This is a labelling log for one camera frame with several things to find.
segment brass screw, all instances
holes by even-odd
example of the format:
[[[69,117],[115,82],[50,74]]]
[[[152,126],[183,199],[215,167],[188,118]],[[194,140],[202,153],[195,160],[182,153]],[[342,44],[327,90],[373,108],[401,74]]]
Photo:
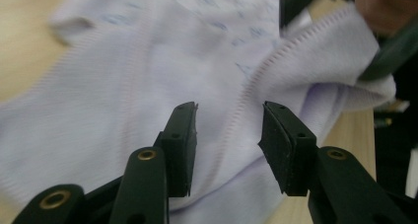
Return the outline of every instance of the brass screw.
[[[153,150],[144,150],[138,154],[138,159],[142,161],[148,161],[157,156],[157,152]]]
[[[338,151],[336,149],[329,149],[328,151],[326,151],[326,154],[328,155],[328,157],[336,160],[347,159],[347,155],[344,152]]]
[[[68,190],[57,190],[44,197],[39,207],[42,209],[53,209],[64,204],[71,196]]]

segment stitched seam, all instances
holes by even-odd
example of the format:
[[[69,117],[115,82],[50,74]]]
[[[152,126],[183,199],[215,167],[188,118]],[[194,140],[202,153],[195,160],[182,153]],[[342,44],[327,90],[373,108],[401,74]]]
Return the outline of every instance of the stitched seam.
[[[261,63],[261,66],[256,69],[253,76],[251,77],[250,82],[247,84],[246,88],[244,89],[244,92],[238,99],[237,109],[232,115],[231,122],[226,127],[227,132],[225,133],[224,138],[221,142],[221,146],[218,149],[219,152],[214,157],[215,166],[213,170],[210,172],[210,174],[207,176],[206,181],[204,182],[204,184],[207,184],[207,186],[204,186],[198,193],[203,193],[209,186],[213,184],[215,178],[218,176],[221,164],[224,161],[225,149],[227,148],[228,144],[230,144],[229,141],[231,140],[232,135],[236,131],[237,124],[241,119],[242,113],[244,112],[246,102],[249,100],[251,93],[253,92],[256,84],[261,80],[264,72],[266,72],[267,69],[272,67],[273,63],[277,62],[278,60],[280,60],[280,58],[290,53],[291,50],[304,43],[304,41],[309,40],[318,32],[330,27],[333,23],[343,19],[345,16],[350,14],[352,10],[353,6],[350,5],[344,9],[337,10],[330,16],[325,17],[321,22],[316,23],[316,25],[313,25],[310,29],[307,29],[307,31],[302,33],[300,36],[297,36],[294,39],[285,42],[282,48],[279,48],[272,56],[269,56],[266,60],[264,60]]]

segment screw hole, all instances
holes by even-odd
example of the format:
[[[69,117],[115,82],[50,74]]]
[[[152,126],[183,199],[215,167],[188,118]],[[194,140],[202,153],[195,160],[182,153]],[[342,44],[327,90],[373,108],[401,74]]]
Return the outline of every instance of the screw hole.
[[[373,221],[376,224],[393,224],[393,222],[388,217],[381,214],[373,215]]]
[[[138,159],[142,161],[148,161],[157,156],[157,152],[153,150],[145,150],[138,154]]]
[[[58,190],[50,193],[39,204],[42,209],[53,209],[64,204],[70,198],[71,192],[68,190]]]
[[[143,214],[133,214],[128,218],[126,224],[145,224],[145,216]]]
[[[347,155],[345,155],[344,152],[342,151],[338,151],[335,149],[330,149],[326,152],[326,154],[328,155],[328,157],[332,158],[332,159],[336,159],[336,160],[345,160],[347,159]]]

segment table surface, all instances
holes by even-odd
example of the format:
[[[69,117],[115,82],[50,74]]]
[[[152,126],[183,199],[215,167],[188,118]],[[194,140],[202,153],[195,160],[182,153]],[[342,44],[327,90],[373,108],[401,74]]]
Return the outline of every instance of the table surface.
[[[46,25],[61,1],[0,0],[0,102],[24,93],[66,50]],[[315,19],[338,6],[340,3],[319,0],[310,12]],[[352,152],[375,176],[372,110],[342,114],[323,145]],[[286,197],[266,223],[312,223],[307,202],[305,197]],[[16,207],[0,193],[0,223],[11,223],[16,214]]]

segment white cloth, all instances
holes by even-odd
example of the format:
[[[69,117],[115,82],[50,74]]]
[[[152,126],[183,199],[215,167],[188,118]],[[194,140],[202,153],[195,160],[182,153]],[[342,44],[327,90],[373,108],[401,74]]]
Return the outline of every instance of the white cloth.
[[[418,190],[418,148],[411,150],[405,194],[414,198]]]
[[[191,197],[171,199],[172,223],[264,222],[282,197],[256,145],[264,101],[320,144],[342,110],[394,94],[391,77],[357,83],[378,45],[352,4],[288,39],[277,16],[277,0],[67,0],[50,23],[73,47],[0,105],[0,191],[24,205],[57,184],[95,189],[194,101]]]

